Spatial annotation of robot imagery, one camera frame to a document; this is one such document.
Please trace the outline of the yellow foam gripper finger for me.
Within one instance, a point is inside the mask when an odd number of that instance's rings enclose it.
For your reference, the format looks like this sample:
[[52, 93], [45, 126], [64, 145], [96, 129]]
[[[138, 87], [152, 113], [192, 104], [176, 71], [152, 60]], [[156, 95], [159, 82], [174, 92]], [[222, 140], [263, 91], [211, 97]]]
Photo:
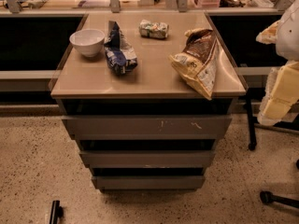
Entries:
[[258, 122], [273, 126], [280, 122], [299, 100], [299, 62], [287, 61], [273, 67], [267, 77], [265, 96], [259, 108]]
[[278, 32], [279, 21], [273, 22], [269, 27], [264, 29], [256, 36], [256, 41], [269, 45], [277, 43], [277, 32]]

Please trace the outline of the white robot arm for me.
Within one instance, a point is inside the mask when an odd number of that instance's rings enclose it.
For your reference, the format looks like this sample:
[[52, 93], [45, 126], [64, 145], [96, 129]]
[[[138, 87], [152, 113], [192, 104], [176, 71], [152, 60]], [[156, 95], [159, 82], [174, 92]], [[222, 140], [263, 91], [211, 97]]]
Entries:
[[260, 43], [276, 45], [276, 53], [287, 62], [272, 68], [266, 81], [258, 122], [273, 126], [299, 100], [299, 0], [294, 0], [282, 17], [256, 36]]

